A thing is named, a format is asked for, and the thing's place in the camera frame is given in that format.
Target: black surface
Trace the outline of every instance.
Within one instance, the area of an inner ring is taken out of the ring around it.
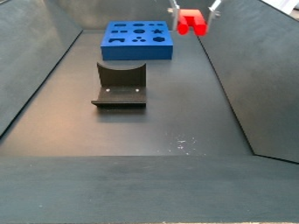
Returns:
[[[299,162],[299,23],[262,1],[231,0],[202,38],[258,155]]]
[[[0,221],[298,222],[299,166],[262,157],[0,158]]]
[[[172,34],[172,60],[102,60],[86,31],[0,142],[0,156],[252,155],[195,36]],[[147,107],[98,110],[96,63],[147,65]]]

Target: shape sorter hole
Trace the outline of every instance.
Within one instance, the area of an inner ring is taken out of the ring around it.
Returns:
[[[164,42],[164,38],[162,38],[162,37],[156,37],[156,38],[154,38],[154,41],[155,41],[155,42]]]
[[[115,26],[127,26],[127,24],[115,24]]]
[[[144,24],[134,24],[134,26],[144,26]]]
[[[159,29],[155,29],[152,32],[154,32],[154,33],[163,33],[164,31],[162,31],[162,30],[159,30]]]
[[[112,43],[114,41],[119,41],[119,42],[124,43],[126,42],[126,39],[124,38],[111,38],[108,40],[108,43]]]
[[[146,30],[142,30],[142,29],[135,30],[135,33],[144,33],[144,32]]]

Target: black stand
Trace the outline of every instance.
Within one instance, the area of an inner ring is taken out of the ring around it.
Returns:
[[[146,64],[140,67],[115,70],[98,64],[100,91],[98,107],[146,107]]]

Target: circular hole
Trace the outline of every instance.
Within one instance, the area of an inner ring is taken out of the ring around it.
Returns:
[[[144,24],[134,24],[134,26],[144,26]]]
[[[135,30],[135,33],[144,33],[144,32],[146,32],[146,30],[142,30],[142,29]]]

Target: metal panel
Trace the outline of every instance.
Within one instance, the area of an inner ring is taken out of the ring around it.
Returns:
[[[0,5],[0,135],[79,34],[52,1]]]
[[[299,24],[258,0],[231,0],[202,38],[258,155],[299,162]]]
[[[79,36],[1,139],[0,156],[252,155],[196,37],[172,33],[172,60],[103,61],[103,34]],[[98,62],[115,69],[146,63],[144,110],[90,103],[99,97]]]
[[[298,223],[299,166],[262,157],[1,157],[3,223]]]
[[[56,0],[56,3],[86,30],[104,30],[112,20],[164,20],[172,27],[170,0]]]

